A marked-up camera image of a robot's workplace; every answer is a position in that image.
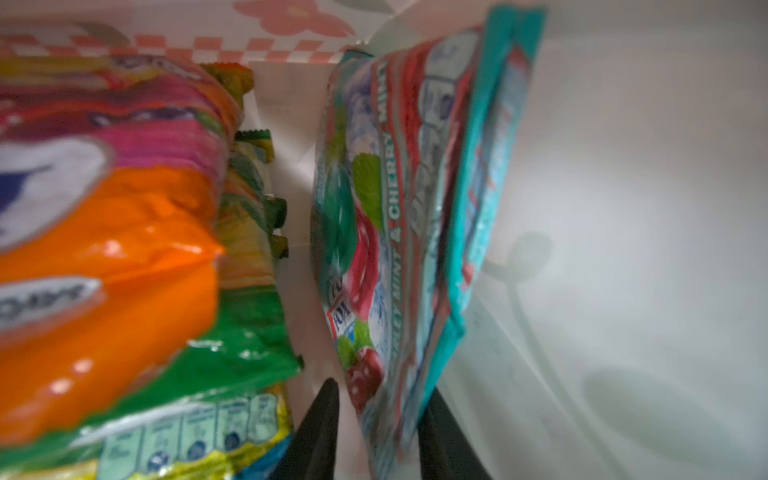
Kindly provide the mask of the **green candy bag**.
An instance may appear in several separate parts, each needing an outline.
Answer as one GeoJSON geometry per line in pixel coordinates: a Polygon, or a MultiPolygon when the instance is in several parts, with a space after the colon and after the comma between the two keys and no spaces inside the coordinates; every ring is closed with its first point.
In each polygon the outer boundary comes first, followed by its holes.
{"type": "MultiPolygon", "coordinates": [[[[242,111],[249,72],[200,67],[242,111]]],[[[1,444],[3,478],[220,479],[252,462],[261,441],[274,442],[254,421],[266,406],[282,409],[278,386],[301,367],[275,288],[274,263],[287,244],[274,230],[286,207],[266,192],[263,152],[237,141],[240,125],[214,223],[223,253],[211,327],[110,408],[21,446],[1,444]]]]}

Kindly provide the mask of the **white floral paper bag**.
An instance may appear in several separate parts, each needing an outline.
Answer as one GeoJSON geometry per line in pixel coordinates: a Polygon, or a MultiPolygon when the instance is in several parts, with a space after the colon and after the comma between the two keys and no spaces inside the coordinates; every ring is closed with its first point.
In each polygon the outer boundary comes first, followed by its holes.
{"type": "MultiPolygon", "coordinates": [[[[1,51],[250,66],[290,255],[302,420],[343,379],[309,264],[342,50],[480,23],[487,1],[5,1],[1,51]]],[[[767,5],[550,1],[468,332],[439,390],[496,479],[767,475],[767,5]]]]}

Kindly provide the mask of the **orange Fox's candy bag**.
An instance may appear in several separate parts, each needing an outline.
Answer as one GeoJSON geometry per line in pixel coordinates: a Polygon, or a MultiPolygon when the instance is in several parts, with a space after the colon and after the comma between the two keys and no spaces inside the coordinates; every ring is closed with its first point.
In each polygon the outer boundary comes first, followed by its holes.
{"type": "Polygon", "coordinates": [[[211,327],[241,120],[188,61],[2,61],[3,447],[110,408],[211,327]]]}

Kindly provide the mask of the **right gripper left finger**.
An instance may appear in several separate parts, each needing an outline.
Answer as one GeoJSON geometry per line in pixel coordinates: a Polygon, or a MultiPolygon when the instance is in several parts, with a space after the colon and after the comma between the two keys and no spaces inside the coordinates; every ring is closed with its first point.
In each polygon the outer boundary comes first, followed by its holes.
{"type": "Polygon", "coordinates": [[[328,378],[268,479],[333,480],[339,413],[339,385],[328,378]]]}

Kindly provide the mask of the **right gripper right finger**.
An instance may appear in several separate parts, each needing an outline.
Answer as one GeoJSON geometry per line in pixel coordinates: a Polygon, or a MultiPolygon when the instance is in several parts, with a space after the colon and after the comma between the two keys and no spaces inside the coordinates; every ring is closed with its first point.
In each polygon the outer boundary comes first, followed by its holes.
{"type": "Polygon", "coordinates": [[[418,423],[423,480],[491,480],[438,390],[418,423]]]}

